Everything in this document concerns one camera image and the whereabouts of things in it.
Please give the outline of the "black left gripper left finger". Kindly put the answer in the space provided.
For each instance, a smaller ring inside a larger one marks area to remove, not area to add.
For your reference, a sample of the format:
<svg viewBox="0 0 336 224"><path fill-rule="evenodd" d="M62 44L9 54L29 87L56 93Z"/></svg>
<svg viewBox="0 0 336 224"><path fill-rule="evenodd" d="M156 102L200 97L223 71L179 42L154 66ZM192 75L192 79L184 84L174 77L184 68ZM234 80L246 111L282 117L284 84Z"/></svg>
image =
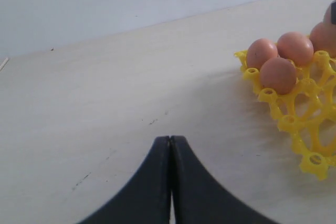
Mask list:
<svg viewBox="0 0 336 224"><path fill-rule="evenodd" d="M126 185L81 223L169 223L170 138L157 137L145 160Z"/></svg>

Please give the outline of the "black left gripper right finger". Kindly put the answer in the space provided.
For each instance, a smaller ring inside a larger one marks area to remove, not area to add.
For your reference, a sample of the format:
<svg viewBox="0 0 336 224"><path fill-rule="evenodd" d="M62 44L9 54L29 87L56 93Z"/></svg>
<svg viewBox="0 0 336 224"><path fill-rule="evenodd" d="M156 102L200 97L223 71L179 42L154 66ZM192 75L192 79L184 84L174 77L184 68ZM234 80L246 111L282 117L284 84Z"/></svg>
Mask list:
<svg viewBox="0 0 336 224"><path fill-rule="evenodd" d="M170 180L176 223L273 223L226 190L184 136L170 138Z"/></svg>

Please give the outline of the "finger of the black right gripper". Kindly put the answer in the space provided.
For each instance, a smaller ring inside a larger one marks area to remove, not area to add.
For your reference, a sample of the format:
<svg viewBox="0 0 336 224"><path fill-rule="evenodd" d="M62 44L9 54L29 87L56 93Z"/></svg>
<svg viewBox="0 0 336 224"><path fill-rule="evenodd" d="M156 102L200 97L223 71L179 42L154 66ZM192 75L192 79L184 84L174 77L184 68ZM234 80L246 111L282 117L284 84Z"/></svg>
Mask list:
<svg viewBox="0 0 336 224"><path fill-rule="evenodd" d="M336 24L336 0L334 0L330 5L330 22L331 24Z"/></svg>

